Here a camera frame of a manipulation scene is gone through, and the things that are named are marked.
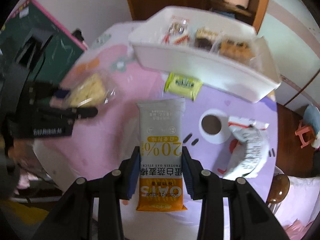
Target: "silver screw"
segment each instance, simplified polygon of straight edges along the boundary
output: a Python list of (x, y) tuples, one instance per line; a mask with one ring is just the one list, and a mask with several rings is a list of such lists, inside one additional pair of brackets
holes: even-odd
[(210, 176), (211, 171), (209, 171), (209, 170), (202, 170), (202, 171), (201, 171), (201, 174), (202, 174), (203, 176)]
[(84, 184), (85, 183), (85, 178), (78, 178), (77, 180), (76, 180), (76, 183), (78, 184), (78, 185), (81, 185), (81, 184)]
[(121, 171), (120, 171), (120, 170), (113, 170), (113, 171), (111, 172), (111, 174), (112, 174), (113, 176), (119, 176), (119, 175), (121, 174)]
[(244, 178), (238, 178), (237, 182), (241, 185), (245, 184), (245, 179)]

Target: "white plastic tray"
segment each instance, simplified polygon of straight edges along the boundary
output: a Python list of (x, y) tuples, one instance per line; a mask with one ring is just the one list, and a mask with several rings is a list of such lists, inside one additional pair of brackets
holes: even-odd
[[(253, 40), (258, 48), (262, 71), (192, 47), (161, 44), (172, 16), (189, 19), (188, 27), (207, 27), (211, 31), (244, 40)], [(257, 38), (252, 26), (220, 14), (185, 7), (166, 7), (129, 35), (129, 42), (141, 65), (146, 68), (192, 76), (204, 84), (258, 102), (281, 83), (265, 39)]]

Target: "orange and white wrapper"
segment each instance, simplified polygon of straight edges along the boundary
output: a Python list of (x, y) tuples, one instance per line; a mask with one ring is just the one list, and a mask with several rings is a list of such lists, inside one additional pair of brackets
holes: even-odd
[(140, 109), (139, 211), (182, 211), (181, 117), (185, 99), (138, 103)]

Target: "round table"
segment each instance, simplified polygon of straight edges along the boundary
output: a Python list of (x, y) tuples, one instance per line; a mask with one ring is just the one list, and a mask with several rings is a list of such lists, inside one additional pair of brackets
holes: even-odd
[[(128, 43), (128, 34), (140, 22), (116, 24), (106, 30), (77, 61), (61, 85), (70, 86), (84, 71), (108, 70), (117, 84), (117, 97), (106, 111), (91, 120), (77, 121), (72, 137), (36, 140), (34, 151), (48, 174), (63, 190), (82, 176), (88, 180), (101, 178), (131, 156), (139, 145), (139, 121), (136, 102), (145, 99), (174, 98), (163, 93), (167, 73), (148, 71), (139, 65)], [(205, 131), (202, 119), (214, 115), (221, 129), (213, 134)], [(196, 100), (186, 100), (182, 118), (182, 135), (191, 157), (221, 176), (227, 168), (236, 140), (228, 129), (230, 115), (269, 123), (270, 148), (277, 151), (277, 107), (271, 93), (252, 104), (227, 93), (203, 86)], [(265, 201), (270, 189), (276, 156), (249, 183)], [(194, 240), (196, 239), (201, 201), (193, 201), (184, 186), (182, 212), (138, 212), (138, 190), (129, 205), (121, 204), (124, 235), (130, 240)], [(95, 202), (94, 216), (97, 216)], [(225, 207), (225, 239), (228, 239), (228, 203)]]

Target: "green snack package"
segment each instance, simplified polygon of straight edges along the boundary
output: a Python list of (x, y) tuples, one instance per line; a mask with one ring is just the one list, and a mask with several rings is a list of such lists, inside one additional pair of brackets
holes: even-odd
[(164, 92), (171, 92), (180, 96), (188, 97), (194, 101), (202, 87), (202, 84), (203, 83), (196, 78), (170, 73), (164, 86)]

